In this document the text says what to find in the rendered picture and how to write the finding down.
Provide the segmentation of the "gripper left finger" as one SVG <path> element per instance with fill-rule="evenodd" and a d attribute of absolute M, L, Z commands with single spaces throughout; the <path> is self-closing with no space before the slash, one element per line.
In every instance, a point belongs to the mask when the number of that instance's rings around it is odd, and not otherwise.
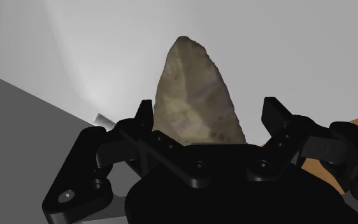
<path fill-rule="evenodd" d="M 119 162 L 141 178 L 163 166 L 189 187 L 206 188 L 211 183 L 206 160 L 153 124 L 152 102 L 143 100 L 134 118 L 119 121 L 110 131 L 83 129 L 43 199 L 48 224 L 75 224 L 108 207 L 113 191 L 107 176 Z"/>

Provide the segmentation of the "grey-brown pointed stone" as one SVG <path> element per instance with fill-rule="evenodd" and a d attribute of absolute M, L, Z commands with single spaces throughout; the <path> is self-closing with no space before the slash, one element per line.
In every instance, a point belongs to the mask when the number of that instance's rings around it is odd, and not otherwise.
<path fill-rule="evenodd" d="M 154 129 L 182 145 L 245 143 L 227 85 L 206 48 L 180 36 L 166 56 L 154 104 Z"/>

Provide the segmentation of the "small grey flat object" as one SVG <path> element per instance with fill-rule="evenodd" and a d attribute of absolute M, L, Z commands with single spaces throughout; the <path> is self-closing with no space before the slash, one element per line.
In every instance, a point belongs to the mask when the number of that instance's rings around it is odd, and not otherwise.
<path fill-rule="evenodd" d="M 107 117 L 99 113 L 96 115 L 92 124 L 94 126 L 103 127 L 107 131 L 111 131 L 116 126 L 116 123 L 114 123 L 113 121 L 109 120 Z"/>

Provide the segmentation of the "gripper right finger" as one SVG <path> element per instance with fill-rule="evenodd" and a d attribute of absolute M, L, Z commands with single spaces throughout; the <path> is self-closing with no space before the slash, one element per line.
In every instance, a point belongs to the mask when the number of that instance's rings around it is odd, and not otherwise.
<path fill-rule="evenodd" d="M 358 125 L 320 126 L 307 116 L 293 115 L 276 97 L 264 98 L 261 120 L 271 138 L 251 158 L 250 181 L 275 181 L 292 160 L 301 167 L 310 158 L 358 201 Z"/>

